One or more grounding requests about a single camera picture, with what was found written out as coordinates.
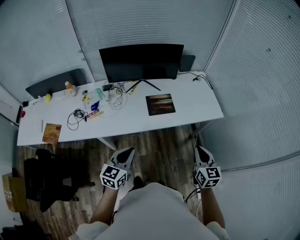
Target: yellow item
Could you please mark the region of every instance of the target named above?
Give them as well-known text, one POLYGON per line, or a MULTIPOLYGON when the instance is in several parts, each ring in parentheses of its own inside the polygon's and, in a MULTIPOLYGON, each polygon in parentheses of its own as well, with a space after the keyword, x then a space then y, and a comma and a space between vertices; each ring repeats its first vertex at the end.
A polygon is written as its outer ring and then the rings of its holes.
POLYGON ((49 103, 50 100, 51 100, 51 95, 49 93, 47 93, 45 96, 45 102, 49 103))
POLYGON ((130 91, 129 95, 132 95, 136 89, 137 85, 130 91))
POLYGON ((120 88, 117 89, 116 91, 117 94, 121 95, 122 94, 122 90, 120 88))
POLYGON ((104 113, 103 111, 100 111, 100 112, 98 112, 98 113, 92 115, 92 116, 90 117, 90 119, 93 119, 93 118, 95 118, 95 117, 99 117, 99 116, 102 115, 103 113, 104 113))
POLYGON ((92 97, 89 94, 85 94, 82 98, 83 103, 89 103, 91 101, 92 97))

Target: black monitor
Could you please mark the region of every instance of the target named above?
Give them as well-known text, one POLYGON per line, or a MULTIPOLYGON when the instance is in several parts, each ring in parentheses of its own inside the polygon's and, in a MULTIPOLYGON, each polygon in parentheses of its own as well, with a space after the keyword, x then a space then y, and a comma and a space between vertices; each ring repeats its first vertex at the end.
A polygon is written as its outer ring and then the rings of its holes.
POLYGON ((140 44, 100 49, 110 83, 177 77, 183 45, 140 44))

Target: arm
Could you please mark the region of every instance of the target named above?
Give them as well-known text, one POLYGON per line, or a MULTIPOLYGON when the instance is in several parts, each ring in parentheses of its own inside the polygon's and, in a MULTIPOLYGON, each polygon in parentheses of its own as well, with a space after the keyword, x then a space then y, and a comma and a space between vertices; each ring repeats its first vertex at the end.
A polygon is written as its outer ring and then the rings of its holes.
POLYGON ((110 225, 113 217, 113 209, 116 204, 118 190, 107 187, 96 210, 93 213, 90 223, 99 221, 110 225))
POLYGON ((225 228, 223 215, 212 188, 201 189, 201 199, 204 225, 207 225, 210 222, 217 222, 222 228, 225 228))

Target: whiteboard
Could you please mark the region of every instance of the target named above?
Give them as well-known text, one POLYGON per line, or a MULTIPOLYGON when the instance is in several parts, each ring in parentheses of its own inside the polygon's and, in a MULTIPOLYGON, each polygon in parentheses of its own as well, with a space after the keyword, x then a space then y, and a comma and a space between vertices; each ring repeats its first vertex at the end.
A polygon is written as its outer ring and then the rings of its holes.
POLYGON ((0 85, 0 113, 14 123, 20 108, 20 103, 0 85))

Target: monitor stand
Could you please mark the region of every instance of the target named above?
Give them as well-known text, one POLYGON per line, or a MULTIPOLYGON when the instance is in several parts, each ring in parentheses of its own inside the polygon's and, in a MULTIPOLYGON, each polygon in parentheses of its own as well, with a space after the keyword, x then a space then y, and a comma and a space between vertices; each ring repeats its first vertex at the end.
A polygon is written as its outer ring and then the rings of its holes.
POLYGON ((128 89, 128 90, 126 91, 126 93, 128 93, 130 90, 132 90, 132 89, 133 89, 136 85, 138 85, 141 81, 143 81, 143 82, 149 84, 150 86, 152 86, 153 88, 156 88, 157 90, 160 90, 158 87, 154 86, 152 83, 150 83, 150 82, 148 82, 148 81, 146 81, 146 80, 139 80, 135 85, 133 85, 130 89, 128 89))

